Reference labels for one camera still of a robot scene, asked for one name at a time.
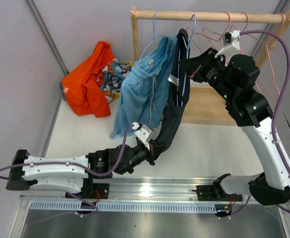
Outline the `blue hanger navy shorts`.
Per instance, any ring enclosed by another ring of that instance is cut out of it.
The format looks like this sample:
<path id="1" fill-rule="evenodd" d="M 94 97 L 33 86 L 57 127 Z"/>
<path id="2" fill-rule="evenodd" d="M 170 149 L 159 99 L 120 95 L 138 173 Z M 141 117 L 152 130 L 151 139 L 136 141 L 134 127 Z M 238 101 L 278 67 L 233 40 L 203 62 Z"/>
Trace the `blue hanger navy shorts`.
<path id="1" fill-rule="evenodd" d="M 190 48 L 191 48 L 190 43 L 191 43 L 191 40 L 193 37 L 194 30 L 196 28 L 196 14 L 193 14 L 191 16 L 190 20 L 194 20 L 194 23 L 193 23 L 193 27 L 191 29 L 191 35 L 189 35 L 188 40 L 187 40 L 187 44 L 185 45 L 185 47 L 186 47 L 185 58 L 184 58 L 185 60 L 189 59 L 189 56 L 190 56 Z M 183 80 L 183 84 L 182 84 L 182 91 L 181 91 L 181 105 L 183 105 L 183 102 L 184 102 L 186 79 L 187 79 L 187 73 L 185 72 L 184 73 L 184 80 Z"/>

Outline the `dark navy shorts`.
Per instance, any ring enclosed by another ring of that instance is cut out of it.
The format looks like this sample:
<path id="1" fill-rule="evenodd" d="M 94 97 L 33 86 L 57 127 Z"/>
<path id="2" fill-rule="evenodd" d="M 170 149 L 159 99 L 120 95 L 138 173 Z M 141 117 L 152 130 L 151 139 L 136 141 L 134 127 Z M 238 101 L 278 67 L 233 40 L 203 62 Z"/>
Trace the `dark navy shorts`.
<path id="1" fill-rule="evenodd" d="M 190 79 L 187 76 L 184 102 L 183 105 L 181 105 L 181 91 L 185 71 L 180 67 L 178 62 L 185 58 L 185 45 L 187 44 L 187 40 L 187 31 L 183 28 L 180 29 L 176 36 L 176 46 L 174 52 L 174 60 L 172 64 L 172 71 L 168 78 L 170 81 L 169 98 L 167 105 L 164 108 L 160 133 L 158 134 L 158 137 L 154 140 L 159 144 L 166 145 L 166 150 L 168 150 L 171 146 L 172 141 L 177 133 L 177 130 L 182 120 L 184 109 L 189 101 L 190 96 Z"/>

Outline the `pink hanger patterned shorts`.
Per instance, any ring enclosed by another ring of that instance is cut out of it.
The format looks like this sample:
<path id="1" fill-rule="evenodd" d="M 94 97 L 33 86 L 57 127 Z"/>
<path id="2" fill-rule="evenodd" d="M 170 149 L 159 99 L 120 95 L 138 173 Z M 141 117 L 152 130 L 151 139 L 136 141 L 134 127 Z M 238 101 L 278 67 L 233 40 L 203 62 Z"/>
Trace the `pink hanger patterned shorts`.
<path id="1" fill-rule="evenodd" d="M 239 31 L 245 31 L 246 28 L 248 27 L 248 24 L 249 24 L 249 19 L 248 19 L 248 14 L 245 13 L 245 12 L 241 12 L 241 13 L 229 13 L 227 11 L 223 11 L 223 14 L 226 14 L 227 15 L 227 18 L 228 18 L 228 25 L 226 26 L 226 28 L 223 30 L 222 33 L 219 33 L 219 32 L 216 32 L 216 31 L 211 31 L 209 28 L 207 27 L 204 27 L 203 30 L 202 30 L 202 34 L 205 38 L 208 39 L 208 41 L 210 42 L 210 44 L 212 46 L 213 45 L 213 42 L 219 42 L 220 44 L 220 47 L 223 46 L 223 35 L 225 32 L 231 32 L 233 30 L 239 30 Z M 238 15 L 243 15 L 243 21 L 242 22 L 238 22 L 238 24 L 242 24 L 242 23 L 245 23 L 245 26 L 244 28 L 241 30 L 241 28 L 239 27 L 236 27 L 234 25 L 234 23 L 236 23 L 236 21 L 234 21 L 235 17 L 238 16 Z M 211 32 L 212 35 L 218 35 L 219 37 L 218 38 L 214 38 L 214 37 L 211 37 L 211 36 L 207 36 L 206 33 L 204 33 L 205 30 L 208 30 L 209 32 Z"/>

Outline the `blue hanger light shorts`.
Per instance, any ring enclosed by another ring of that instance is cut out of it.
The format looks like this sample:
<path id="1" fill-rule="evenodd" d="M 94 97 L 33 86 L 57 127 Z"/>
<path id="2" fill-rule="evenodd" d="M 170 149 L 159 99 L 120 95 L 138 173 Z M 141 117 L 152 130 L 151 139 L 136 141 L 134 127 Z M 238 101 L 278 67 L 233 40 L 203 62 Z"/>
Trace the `blue hanger light shorts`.
<path id="1" fill-rule="evenodd" d="M 157 9 L 153 15 L 153 18 L 152 18 L 152 25 L 153 25 L 153 32 L 152 32 L 152 38 L 151 38 L 151 42 L 145 47 L 145 49 L 143 50 L 142 54 L 140 55 L 140 58 L 139 58 L 139 61 L 142 60 L 144 54 L 146 53 L 147 49 L 153 44 L 153 42 L 157 39 L 157 38 L 164 38 L 164 36 L 161 36 L 161 35 L 158 35 L 156 36 L 156 16 L 158 14 L 158 12 L 160 12 L 161 10 L 160 9 Z"/>

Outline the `patterned colourful shorts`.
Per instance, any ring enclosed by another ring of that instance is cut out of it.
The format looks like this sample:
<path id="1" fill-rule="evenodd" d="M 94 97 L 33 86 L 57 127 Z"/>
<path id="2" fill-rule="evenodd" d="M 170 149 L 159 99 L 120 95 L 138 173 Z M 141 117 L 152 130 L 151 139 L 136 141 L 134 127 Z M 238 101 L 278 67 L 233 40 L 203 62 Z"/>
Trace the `patterned colourful shorts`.
<path id="1" fill-rule="evenodd" d="M 119 97 L 121 84 L 128 76 L 131 68 L 131 63 L 123 63 L 113 59 L 102 69 L 103 83 L 101 90 L 108 103 Z"/>

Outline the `dark green shorts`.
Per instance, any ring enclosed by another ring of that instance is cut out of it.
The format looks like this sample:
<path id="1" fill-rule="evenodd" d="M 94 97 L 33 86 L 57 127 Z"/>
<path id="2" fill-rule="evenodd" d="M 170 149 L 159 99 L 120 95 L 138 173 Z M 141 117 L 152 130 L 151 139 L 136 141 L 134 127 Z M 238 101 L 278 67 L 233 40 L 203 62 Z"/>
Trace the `dark green shorts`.
<path id="1" fill-rule="evenodd" d="M 65 94 L 64 94 L 64 91 L 63 91 L 63 86 L 62 86 L 62 82 L 60 82 L 59 84 L 59 89 L 61 91 L 61 97 L 64 101 L 66 101 L 66 97 L 65 97 Z"/>

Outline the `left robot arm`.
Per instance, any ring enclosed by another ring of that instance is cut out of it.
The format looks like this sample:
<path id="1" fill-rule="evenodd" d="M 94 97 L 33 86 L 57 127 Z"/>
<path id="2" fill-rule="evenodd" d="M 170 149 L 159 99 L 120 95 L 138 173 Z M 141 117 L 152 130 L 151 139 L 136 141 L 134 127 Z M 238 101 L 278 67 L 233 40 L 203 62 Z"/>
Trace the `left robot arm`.
<path id="1" fill-rule="evenodd" d="M 151 140 L 149 147 L 138 142 L 135 147 L 120 145 L 70 158 L 35 157 L 21 149 L 13 158 L 5 188 L 10 191 L 65 190 L 89 198 L 94 192 L 93 179 L 112 178 L 114 173 L 132 174 L 134 167 L 144 161 L 154 165 L 166 148 Z"/>

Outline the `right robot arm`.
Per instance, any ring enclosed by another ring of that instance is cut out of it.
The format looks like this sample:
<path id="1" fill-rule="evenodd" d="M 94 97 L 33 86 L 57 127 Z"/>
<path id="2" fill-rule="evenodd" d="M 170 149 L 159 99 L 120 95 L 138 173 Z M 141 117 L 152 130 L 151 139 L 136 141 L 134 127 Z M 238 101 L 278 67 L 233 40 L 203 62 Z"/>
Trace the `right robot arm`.
<path id="1" fill-rule="evenodd" d="M 250 140 L 263 172 L 253 176 L 224 174 L 213 184 L 218 200 L 230 194 L 251 195 L 260 204 L 280 205 L 290 200 L 290 164 L 284 147 L 271 129 L 273 112 L 268 100 L 253 86 L 260 73 L 253 57 L 237 54 L 228 64 L 225 56 L 209 48 L 201 55 L 182 59 L 180 67 L 195 82 L 208 83 L 224 100 L 226 110 Z"/>

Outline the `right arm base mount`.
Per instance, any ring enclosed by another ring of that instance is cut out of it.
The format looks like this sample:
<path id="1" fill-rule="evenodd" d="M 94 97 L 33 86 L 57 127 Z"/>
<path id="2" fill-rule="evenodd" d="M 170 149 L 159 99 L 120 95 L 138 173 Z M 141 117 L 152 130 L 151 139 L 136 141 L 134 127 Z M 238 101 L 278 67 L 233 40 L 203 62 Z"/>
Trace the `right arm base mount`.
<path id="1" fill-rule="evenodd" d="M 192 192 L 196 193 L 198 201 L 242 201 L 242 195 L 227 194 L 221 188 L 216 188 L 213 185 L 197 185 Z"/>

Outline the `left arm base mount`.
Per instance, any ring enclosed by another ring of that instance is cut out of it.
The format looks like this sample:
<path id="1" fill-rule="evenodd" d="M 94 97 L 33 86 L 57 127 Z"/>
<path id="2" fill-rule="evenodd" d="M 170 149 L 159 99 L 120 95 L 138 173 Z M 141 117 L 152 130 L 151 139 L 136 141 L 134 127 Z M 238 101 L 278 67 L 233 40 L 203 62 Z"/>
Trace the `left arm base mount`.
<path id="1" fill-rule="evenodd" d="M 109 191 L 109 183 L 84 183 L 81 191 L 74 195 L 82 199 L 108 199 Z"/>

